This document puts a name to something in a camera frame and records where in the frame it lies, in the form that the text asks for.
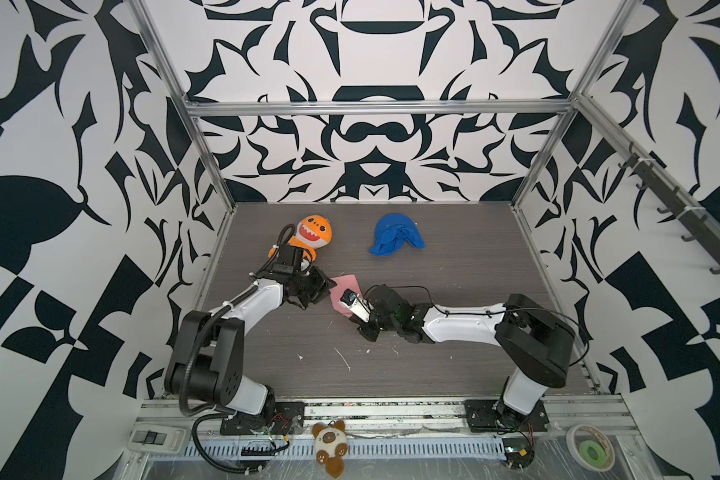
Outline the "pink paper sheet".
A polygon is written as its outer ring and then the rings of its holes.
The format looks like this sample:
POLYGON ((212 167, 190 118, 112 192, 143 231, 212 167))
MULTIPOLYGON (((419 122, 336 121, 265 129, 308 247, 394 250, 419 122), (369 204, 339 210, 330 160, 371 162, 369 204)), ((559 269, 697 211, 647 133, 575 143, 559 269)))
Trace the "pink paper sheet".
POLYGON ((338 277, 332 277, 332 280, 336 283, 336 286, 330 289, 330 299, 332 307, 340 315, 346 318, 350 318, 353 313, 350 309, 344 306, 340 299, 344 295, 346 290, 351 290, 355 294, 359 294, 361 288, 355 275, 342 275, 338 277))

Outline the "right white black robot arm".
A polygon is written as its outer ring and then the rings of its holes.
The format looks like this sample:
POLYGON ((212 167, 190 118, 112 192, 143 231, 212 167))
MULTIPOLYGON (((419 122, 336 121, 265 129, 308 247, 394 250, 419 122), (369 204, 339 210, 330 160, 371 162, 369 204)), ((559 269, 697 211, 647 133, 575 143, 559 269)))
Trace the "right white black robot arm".
POLYGON ((577 332, 573 319, 512 294, 503 303, 446 307, 432 300, 413 304, 396 287, 374 285, 363 294, 346 290, 340 303, 370 342, 382 332, 414 345, 470 342, 501 348, 515 370, 494 401, 466 400, 466 421, 475 432, 543 431, 547 414, 542 398, 567 383, 577 332))

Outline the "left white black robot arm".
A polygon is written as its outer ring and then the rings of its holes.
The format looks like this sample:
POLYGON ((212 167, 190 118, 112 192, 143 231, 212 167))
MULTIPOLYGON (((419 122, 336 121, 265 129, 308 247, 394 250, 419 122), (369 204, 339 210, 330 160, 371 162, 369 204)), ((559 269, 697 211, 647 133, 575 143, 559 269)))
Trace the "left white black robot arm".
POLYGON ((306 309, 328 296, 335 283, 311 260, 304 248, 279 245, 237 296, 184 316, 164 376, 165 391, 178 398, 182 415, 219 414, 251 430, 269 424, 274 392, 244 375, 245 338, 282 305, 306 309))

